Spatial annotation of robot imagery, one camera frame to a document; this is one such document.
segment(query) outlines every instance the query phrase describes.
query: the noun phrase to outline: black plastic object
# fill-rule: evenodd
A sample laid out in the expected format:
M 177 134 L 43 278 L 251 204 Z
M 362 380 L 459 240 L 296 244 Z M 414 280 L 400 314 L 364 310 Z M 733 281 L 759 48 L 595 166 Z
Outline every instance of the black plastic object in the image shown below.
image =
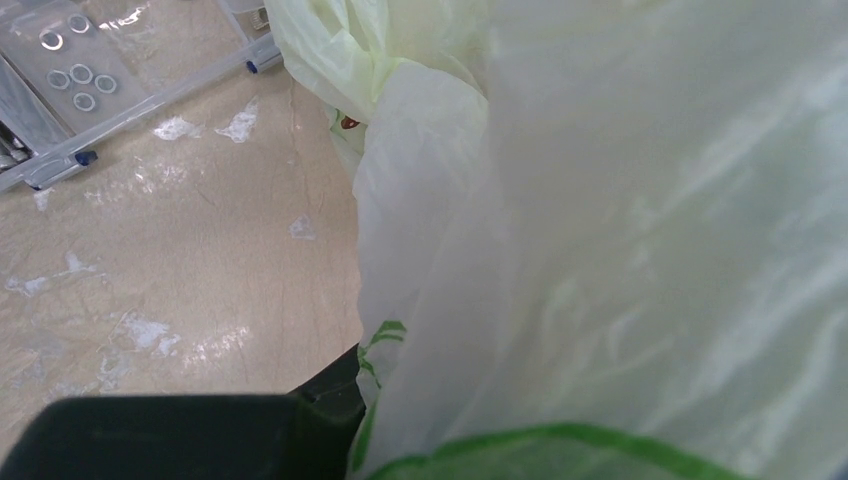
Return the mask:
M 364 413 L 357 371 L 354 347 L 289 395 L 62 400 L 0 480 L 341 479 Z

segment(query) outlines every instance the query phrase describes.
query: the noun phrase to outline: beige table surface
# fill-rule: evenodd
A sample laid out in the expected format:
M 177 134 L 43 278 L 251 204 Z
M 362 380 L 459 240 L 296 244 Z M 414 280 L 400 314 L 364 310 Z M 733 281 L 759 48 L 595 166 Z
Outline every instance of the beige table surface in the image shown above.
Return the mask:
M 254 98 L 249 139 L 215 132 Z M 153 133 L 177 115 L 198 138 Z M 285 392 L 352 346 L 356 211 L 327 135 L 282 68 L 239 73 L 0 196 L 0 455 L 61 397 Z

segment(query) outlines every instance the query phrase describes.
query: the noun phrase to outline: transparent plastic box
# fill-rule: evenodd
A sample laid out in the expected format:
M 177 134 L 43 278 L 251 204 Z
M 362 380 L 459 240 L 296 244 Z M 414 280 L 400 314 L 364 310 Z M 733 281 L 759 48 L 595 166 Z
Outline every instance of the transparent plastic box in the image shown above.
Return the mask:
M 0 192 L 49 187 L 157 108 L 281 60 L 262 0 L 0 0 L 0 134 L 30 154 Z

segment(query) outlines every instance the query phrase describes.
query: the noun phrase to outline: dark green object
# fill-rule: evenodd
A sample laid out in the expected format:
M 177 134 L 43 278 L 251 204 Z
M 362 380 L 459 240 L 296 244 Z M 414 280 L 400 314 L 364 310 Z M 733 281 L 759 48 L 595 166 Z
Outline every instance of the dark green object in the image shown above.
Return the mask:
M 354 347 L 288 395 L 62 400 L 0 480 L 342 479 L 364 412 L 357 371 Z

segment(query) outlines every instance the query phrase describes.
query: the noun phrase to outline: round metal washer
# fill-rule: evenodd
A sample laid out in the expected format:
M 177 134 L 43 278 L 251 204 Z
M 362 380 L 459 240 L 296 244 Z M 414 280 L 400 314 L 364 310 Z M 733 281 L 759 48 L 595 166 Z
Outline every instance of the round metal washer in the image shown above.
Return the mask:
M 115 93 L 118 82 L 111 75 L 98 75 L 94 78 L 94 86 L 100 93 Z
M 68 28 L 74 33 L 87 33 L 91 30 L 91 22 L 85 15 L 75 13 L 68 17 Z
M 53 30 L 44 30 L 40 35 L 38 35 L 38 39 L 41 40 L 41 46 L 51 52 L 61 50 L 65 45 L 64 37 Z
M 56 90 L 67 90 L 71 86 L 71 77 L 61 70 L 50 70 L 47 74 L 47 83 Z
M 74 95 L 74 106 L 77 107 L 77 110 L 90 112 L 97 106 L 97 102 L 91 95 L 85 92 L 79 92 Z
M 88 85 L 94 78 L 94 73 L 86 65 L 78 63 L 71 67 L 71 80 L 80 85 Z

